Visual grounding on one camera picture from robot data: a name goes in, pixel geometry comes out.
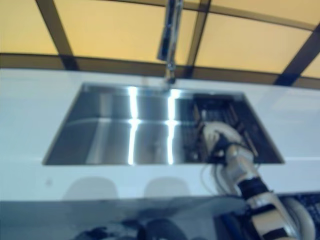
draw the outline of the cable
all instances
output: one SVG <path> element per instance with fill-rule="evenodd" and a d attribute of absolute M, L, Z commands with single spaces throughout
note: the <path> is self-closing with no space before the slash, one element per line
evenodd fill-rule
<path fill-rule="evenodd" d="M 213 192 L 206 184 L 205 180 L 204 180 L 204 172 L 205 172 L 205 169 L 210 166 L 210 164 L 206 163 L 203 168 L 201 169 L 201 172 L 200 172 L 200 181 L 201 181 L 201 184 L 202 186 L 212 195 L 216 195 L 215 192 Z"/>
<path fill-rule="evenodd" d="M 206 184 L 205 180 L 204 180 L 204 172 L 205 170 L 208 168 L 208 166 L 212 166 L 211 164 L 206 163 L 203 168 L 201 169 L 200 172 L 200 181 L 202 186 L 208 191 L 208 193 L 210 193 L 211 195 L 217 195 L 216 192 L 214 192 L 212 189 L 210 189 L 210 187 L 208 187 L 208 185 Z M 213 179 L 217 185 L 217 187 L 223 192 L 222 197 L 233 197 L 233 198 L 239 198 L 239 196 L 234 195 L 234 194 L 229 194 L 226 189 L 223 187 L 223 185 L 221 184 L 219 178 L 218 178 L 218 165 L 215 164 L 214 165 L 214 171 L 213 171 Z"/>
<path fill-rule="evenodd" d="M 214 168 L 214 173 L 213 173 L 213 177 L 214 177 L 214 181 L 216 182 L 216 184 L 218 185 L 218 187 L 220 188 L 220 190 L 223 192 L 224 195 L 228 196 L 230 195 L 226 189 L 222 186 L 219 177 L 218 177 L 218 165 L 215 165 Z"/>

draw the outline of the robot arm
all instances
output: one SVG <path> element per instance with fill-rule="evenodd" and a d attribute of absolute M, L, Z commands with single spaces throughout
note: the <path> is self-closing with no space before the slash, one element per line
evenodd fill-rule
<path fill-rule="evenodd" d="M 314 240 L 305 237 L 279 198 L 263 182 L 254 165 L 254 155 L 238 132 L 221 122 L 202 129 L 207 150 L 224 156 L 221 176 L 230 193 L 244 198 L 251 209 L 250 220 L 261 240 Z M 314 225 L 305 228 L 315 231 Z"/>
<path fill-rule="evenodd" d="M 225 151 L 225 176 L 251 208 L 251 221 L 263 240 L 301 239 L 294 221 L 278 197 L 268 190 L 253 162 L 253 154 L 239 144 Z"/>

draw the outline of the chrome faucet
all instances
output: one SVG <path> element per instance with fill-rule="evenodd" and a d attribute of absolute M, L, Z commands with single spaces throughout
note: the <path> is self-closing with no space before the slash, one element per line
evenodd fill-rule
<path fill-rule="evenodd" d="M 168 87 L 176 82 L 176 43 L 183 7 L 183 0 L 167 1 L 164 28 L 157 58 L 166 61 L 164 80 Z"/>

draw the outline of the stainless steel sink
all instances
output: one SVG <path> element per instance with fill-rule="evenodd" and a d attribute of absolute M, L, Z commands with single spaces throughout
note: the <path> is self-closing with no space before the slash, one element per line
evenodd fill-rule
<path fill-rule="evenodd" d="M 203 163 L 204 158 L 198 152 L 186 150 L 197 139 L 194 96 L 194 92 L 178 89 L 164 91 L 85 84 L 61 125 L 44 164 Z M 247 104 L 241 93 L 229 94 L 228 98 Z M 268 139 L 263 141 L 270 146 Z M 255 141 L 254 144 L 249 147 L 259 152 L 259 143 Z"/>

